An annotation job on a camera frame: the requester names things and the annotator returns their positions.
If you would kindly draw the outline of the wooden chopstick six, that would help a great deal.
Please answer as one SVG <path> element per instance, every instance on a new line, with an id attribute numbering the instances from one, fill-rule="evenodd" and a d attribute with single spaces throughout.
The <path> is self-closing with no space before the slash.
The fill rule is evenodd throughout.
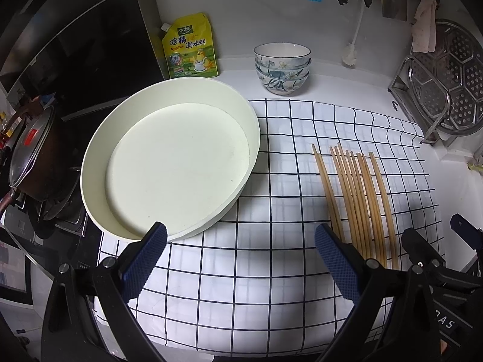
<path id="1" fill-rule="evenodd" d="M 382 216 L 379 209 L 379 204 L 376 199 L 376 191 L 373 184 L 373 179 L 370 175 L 368 164 L 365 157 L 357 153 L 360 170 L 363 176 L 363 184 L 368 197 L 368 206 L 371 217 L 371 224 L 373 228 L 373 239 L 375 243 L 376 259 L 379 260 L 383 266 L 386 266 L 386 249 L 385 239 L 382 228 Z"/>

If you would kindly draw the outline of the wooden chopstick four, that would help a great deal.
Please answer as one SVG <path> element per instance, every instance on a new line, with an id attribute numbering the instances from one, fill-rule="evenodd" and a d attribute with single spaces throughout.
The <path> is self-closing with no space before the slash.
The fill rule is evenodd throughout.
<path id="1" fill-rule="evenodd" d="M 363 241 L 363 247 L 365 250 L 364 257 L 376 259 L 368 197 L 364 188 L 360 165 L 353 152 L 345 151 L 345 158 L 350 170 L 351 189 L 354 195 L 355 208 L 360 224 L 361 240 Z"/>

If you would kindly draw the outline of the wooden chopstick seven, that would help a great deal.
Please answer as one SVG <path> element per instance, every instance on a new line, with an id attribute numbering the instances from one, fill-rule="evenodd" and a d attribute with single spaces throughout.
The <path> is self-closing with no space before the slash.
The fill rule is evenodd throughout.
<path id="1" fill-rule="evenodd" d="M 369 157 L 370 157 L 372 165 L 373 165 L 373 170 L 374 170 L 374 173 L 375 173 L 375 176 L 376 176 L 377 185 L 378 185 L 379 192 L 380 192 L 381 199 L 382 199 L 382 206 L 384 208 L 386 227 L 387 227 L 388 236 L 389 236 L 389 245 L 390 245 L 390 249 L 391 249 L 392 268 L 394 270 L 399 270 L 399 257 L 398 257 L 398 252 L 397 252 L 397 240 L 396 240 L 395 225 L 394 225 L 393 218 L 392 218 L 391 205 L 390 205 L 390 202 L 389 202 L 389 199 L 388 199 L 388 194 L 386 192 L 386 188 L 385 188 L 385 185 L 384 185 L 384 181 L 383 181 L 383 178 L 382 178 L 380 167 L 378 166 L 378 163 L 376 161 L 375 154 L 373 152 L 370 152 Z"/>

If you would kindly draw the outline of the wooden chopstick two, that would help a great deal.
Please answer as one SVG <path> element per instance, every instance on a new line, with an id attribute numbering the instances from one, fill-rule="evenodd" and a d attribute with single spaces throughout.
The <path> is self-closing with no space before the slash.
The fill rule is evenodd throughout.
<path id="1" fill-rule="evenodd" d="M 350 227 L 351 243 L 358 250 L 358 252 L 362 256 L 364 256 L 365 250 L 363 247 L 363 241 L 361 240 L 360 224 L 358 221 L 357 212 L 355 208 L 354 195 L 350 187 L 349 174 L 346 170 L 344 159 L 339 149 L 337 147 L 331 147 L 330 151 L 334 161 L 334 165 L 336 166 L 337 175 L 338 175 L 339 182 L 341 185 L 341 190 L 343 193 L 343 198 L 345 202 L 345 211 L 347 213 L 349 227 Z"/>

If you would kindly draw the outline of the wooden chopstick three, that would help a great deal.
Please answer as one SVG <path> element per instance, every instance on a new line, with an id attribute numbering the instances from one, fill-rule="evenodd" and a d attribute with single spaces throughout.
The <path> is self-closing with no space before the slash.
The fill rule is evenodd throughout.
<path id="1" fill-rule="evenodd" d="M 368 211 L 361 189 L 360 174 L 353 157 L 344 151 L 341 143 L 337 144 L 339 161 L 345 177 L 346 191 L 351 205 L 351 216 L 354 226 L 351 227 L 353 244 L 364 258 L 371 258 L 372 248 L 368 225 Z"/>

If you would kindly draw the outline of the wooden chopstick one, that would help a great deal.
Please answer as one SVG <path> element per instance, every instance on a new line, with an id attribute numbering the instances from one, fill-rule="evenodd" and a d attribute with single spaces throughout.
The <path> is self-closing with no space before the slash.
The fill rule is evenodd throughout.
<path id="1" fill-rule="evenodd" d="M 331 187 L 331 181 L 328 176 L 325 163 L 323 161 L 322 155 L 318 153 L 315 145 L 312 145 L 312 151 L 314 153 L 314 158 L 318 166 L 318 172 L 321 177 L 322 181 L 322 186 L 326 195 L 326 200 L 328 203 L 328 210 L 329 210 L 329 215 L 331 219 L 331 226 L 334 231 L 334 233 L 337 235 L 337 237 L 344 242 L 344 230 L 343 226 L 341 223 L 341 218 L 339 215 L 338 207 L 337 207 L 337 201 L 335 198 L 335 195 L 333 193 L 333 189 Z"/>

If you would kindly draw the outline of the black white grid cloth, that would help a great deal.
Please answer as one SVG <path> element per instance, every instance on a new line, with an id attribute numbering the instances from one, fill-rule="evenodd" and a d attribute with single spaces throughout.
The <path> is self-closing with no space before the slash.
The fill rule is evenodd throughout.
<path id="1" fill-rule="evenodd" d="M 434 248 L 440 215 L 419 154 L 416 125 L 376 112 L 313 100 L 256 100 L 261 145 L 254 172 L 232 209 L 209 230 L 167 245 L 130 308 L 158 346 L 215 355 L 321 351 L 352 304 L 316 248 L 329 220 L 314 151 L 344 205 L 331 157 L 340 145 L 363 154 L 383 182 L 397 232 L 419 231 Z"/>

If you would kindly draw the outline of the dark cooking pot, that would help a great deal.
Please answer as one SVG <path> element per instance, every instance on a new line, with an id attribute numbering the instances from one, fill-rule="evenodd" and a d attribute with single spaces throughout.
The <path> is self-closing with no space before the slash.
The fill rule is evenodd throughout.
<path id="1" fill-rule="evenodd" d="M 10 187 L 9 172 L 11 156 L 22 133 L 13 147 L 7 146 L 1 150 L 2 212 L 14 204 L 17 196 L 23 193 L 38 202 L 51 204 L 51 214 L 48 216 L 51 219 L 61 211 L 73 193 L 79 179 L 79 168 L 74 165 L 73 153 L 69 146 L 70 134 L 66 131 L 65 122 L 57 115 L 55 109 L 54 112 L 52 128 L 41 147 L 34 167 L 18 186 Z"/>

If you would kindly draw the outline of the white round tray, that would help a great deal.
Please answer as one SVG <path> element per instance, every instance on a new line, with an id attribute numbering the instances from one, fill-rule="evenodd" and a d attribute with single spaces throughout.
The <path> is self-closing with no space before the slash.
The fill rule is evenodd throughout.
<path id="1" fill-rule="evenodd" d="M 120 103 L 93 134 L 81 167 L 91 221 L 122 240 L 155 223 L 169 240 L 199 234 L 235 204 L 256 164 L 260 124 L 234 88 L 175 78 Z"/>

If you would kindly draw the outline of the glass pot lid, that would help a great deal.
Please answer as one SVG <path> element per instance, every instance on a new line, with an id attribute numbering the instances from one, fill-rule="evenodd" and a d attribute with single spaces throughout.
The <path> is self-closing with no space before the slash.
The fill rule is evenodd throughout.
<path id="1" fill-rule="evenodd" d="M 49 106 L 26 125 L 11 156 L 10 187 L 21 184 L 34 167 L 35 160 L 52 128 L 54 115 L 54 108 Z"/>

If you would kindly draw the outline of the steel dish rack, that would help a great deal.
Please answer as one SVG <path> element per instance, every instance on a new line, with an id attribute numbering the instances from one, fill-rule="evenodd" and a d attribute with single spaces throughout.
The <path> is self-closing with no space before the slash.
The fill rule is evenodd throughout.
<path id="1" fill-rule="evenodd" d="M 403 59 L 388 91 L 421 128 L 424 144 L 449 145 L 474 132 L 477 108 L 462 82 L 445 86 L 416 56 Z"/>

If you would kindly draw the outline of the bottom floral ceramic bowl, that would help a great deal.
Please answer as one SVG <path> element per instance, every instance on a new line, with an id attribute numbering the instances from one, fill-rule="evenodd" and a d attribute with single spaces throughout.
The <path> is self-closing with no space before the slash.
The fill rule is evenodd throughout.
<path id="1" fill-rule="evenodd" d="M 259 69 L 256 70 L 256 72 L 260 83 L 266 90 L 272 94 L 281 96 L 288 96 L 289 94 L 300 90 L 309 77 L 309 74 L 307 74 L 300 78 L 273 78 L 269 75 L 265 75 Z"/>

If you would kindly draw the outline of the pink hanging cloth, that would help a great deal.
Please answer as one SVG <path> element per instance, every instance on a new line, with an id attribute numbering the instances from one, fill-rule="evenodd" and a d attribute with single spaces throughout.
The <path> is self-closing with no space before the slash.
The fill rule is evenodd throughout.
<path id="1" fill-rule="evenodd" d="M 421 0 L 414 15 L 412 51 L 434 52 L 436 49 L 436 0 Z"/>

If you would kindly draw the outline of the top floral ceramic bowl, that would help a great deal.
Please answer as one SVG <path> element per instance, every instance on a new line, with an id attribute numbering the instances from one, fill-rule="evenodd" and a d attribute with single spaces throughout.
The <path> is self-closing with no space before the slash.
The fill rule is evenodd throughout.
<path id="1" fill-rule="evenodd" d="M 265 43 L 254 48 L 254 55 L 260 65 L 288 69 L 306 64 L 311 50 L 296 43 Z"/>

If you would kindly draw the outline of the yellow seasoning pouch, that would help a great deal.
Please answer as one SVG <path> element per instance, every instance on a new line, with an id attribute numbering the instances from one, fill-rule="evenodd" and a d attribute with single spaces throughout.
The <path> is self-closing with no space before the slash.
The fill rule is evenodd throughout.
<path id="1" fill-rule="evenodd" d="M 196 13 L 164 23 L 161 30 L 169 77 L 205 77 L 219 75 L 212 28 L 208 17 Z"/>

